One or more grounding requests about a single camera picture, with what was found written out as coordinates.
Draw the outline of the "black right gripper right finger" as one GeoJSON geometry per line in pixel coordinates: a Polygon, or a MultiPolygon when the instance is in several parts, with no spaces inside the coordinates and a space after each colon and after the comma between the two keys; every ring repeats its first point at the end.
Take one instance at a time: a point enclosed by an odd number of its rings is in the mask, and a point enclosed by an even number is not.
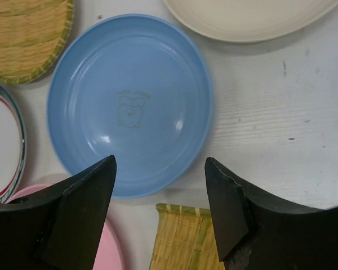
{"type": "Polygon", "coordinates": [[[338,206],[288,201],[209,157],[206,190],[226,269],[338,269],[338,206]]]}

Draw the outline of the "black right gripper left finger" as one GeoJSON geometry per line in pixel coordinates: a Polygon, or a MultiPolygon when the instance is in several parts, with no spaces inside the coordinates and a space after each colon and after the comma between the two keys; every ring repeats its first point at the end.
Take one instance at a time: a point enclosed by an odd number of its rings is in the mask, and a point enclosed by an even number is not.
{"type": "Polygon", "coordinates": [[[0,204],[0,269],[92,269],[116,171],[115,157],[108,156],[0,204]]]}

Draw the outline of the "white plate red green rim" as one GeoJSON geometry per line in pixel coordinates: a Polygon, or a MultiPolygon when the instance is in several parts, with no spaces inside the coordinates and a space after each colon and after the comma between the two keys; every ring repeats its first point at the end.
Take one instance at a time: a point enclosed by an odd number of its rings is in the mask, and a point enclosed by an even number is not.
{"type": "Polygon", "coordinates": [[[0,203],[16,191],[27,155],[26,130],[21,111],[0,85],[0,203]]]}

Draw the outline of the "cream plate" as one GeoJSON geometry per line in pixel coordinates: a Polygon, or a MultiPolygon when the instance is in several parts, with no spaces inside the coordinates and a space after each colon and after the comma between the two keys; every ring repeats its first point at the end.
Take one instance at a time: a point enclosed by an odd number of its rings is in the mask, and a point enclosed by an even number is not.
{"type": "Polygon", "coordinates": [[[300,30],[338,6],[338,1],[165,1],[192,31],[230,43],[269,41],[300,30]]]}

